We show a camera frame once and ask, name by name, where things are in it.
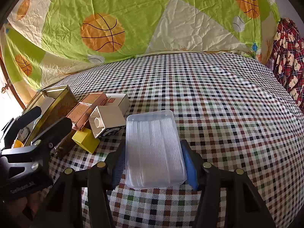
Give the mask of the checkered tablecloth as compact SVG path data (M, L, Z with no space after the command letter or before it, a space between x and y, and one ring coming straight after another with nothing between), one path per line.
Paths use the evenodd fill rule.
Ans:
M303 113L261 63L233 54L155 55L101 65L70 75L78 101L93 92L127 94L126 116L171 110L180 139L214 166L242 168L276 227L288 227L303 207ZM49 162L54 181L67 167L89 168L114 151L125 132L101 139L94 154L75 145ZM116 227L191 227L200 193L188 183L133 190L125 175L108 192Z

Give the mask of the red bear pattern fabric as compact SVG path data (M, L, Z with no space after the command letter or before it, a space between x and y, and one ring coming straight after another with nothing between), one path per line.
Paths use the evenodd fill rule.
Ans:
M291 19L279 21L268 55L266 66L303 111L303 37Z

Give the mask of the clear plastic box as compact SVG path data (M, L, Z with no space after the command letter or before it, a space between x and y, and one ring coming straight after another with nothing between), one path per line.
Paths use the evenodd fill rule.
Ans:
M133 189L179 186L187 179L171 110L128 116L125 176Z

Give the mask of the white box red logo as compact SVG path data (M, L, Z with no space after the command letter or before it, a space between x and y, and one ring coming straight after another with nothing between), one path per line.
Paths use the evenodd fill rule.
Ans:
M119 107L122 114L125 115L130 103L129 98L127 94L121 94L121 93L106 93L107 101L105 102L105 106L113 106L113 107Z

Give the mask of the gold metal tin box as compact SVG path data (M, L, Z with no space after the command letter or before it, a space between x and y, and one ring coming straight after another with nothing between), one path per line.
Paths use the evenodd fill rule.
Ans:
M41 108L41 115L26 125L29 134L22 142L23 145L29 146L36 136L60 118L67 116L76 104L78 101L68 85L54 86L39 91L23 111L26 113L34 107Z

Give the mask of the wooden window frame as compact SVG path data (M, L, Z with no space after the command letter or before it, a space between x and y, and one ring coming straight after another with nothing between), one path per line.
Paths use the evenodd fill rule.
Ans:
M24 110L26 108L26 106L24 105L24 103L22 102L22 100L20 99L19 95L17 94L9 76L6 70L6 67L3 63L3 60L1 59L1 69L4 75L4 79L5 79L5 84L7 86L8 89L10 89L12 95L15 97L16 101L18 102L18 104L21 106L21 108Z

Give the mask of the yellow cartoon face toy block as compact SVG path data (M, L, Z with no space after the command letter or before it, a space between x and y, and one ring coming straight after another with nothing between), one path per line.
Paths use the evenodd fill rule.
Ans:
M22 128L17 134L17 138L14 141L12 148L24 147L24 143L30 135L30 129L28 127Z

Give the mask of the yellow wooden block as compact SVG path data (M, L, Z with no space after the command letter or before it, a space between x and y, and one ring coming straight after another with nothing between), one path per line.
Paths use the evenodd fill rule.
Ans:
M82 131L77 130L72 140L90 154L95 152L100 143L100 140L94 137L92 130L88 128L84 128Z

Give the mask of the white cube block blue face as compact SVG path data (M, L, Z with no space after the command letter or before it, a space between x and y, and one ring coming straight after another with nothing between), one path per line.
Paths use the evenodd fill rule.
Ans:
M119 107L98 105L89 117L89 124L98 139L118 133L126 126L126 120Z

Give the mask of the green basketball pattern sheet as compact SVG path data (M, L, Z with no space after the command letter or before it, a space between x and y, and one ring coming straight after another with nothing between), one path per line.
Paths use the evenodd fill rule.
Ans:
M233 52L266 63L275 0L19 0L1 32L11 82L30 94L66 75L163 52Z

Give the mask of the copper pink rectangular box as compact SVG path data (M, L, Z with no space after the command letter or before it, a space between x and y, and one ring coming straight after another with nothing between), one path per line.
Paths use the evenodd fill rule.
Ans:
M72 129L82 130L94 109L106 102L104 92L89 93L69 112L67 118L72 122Z

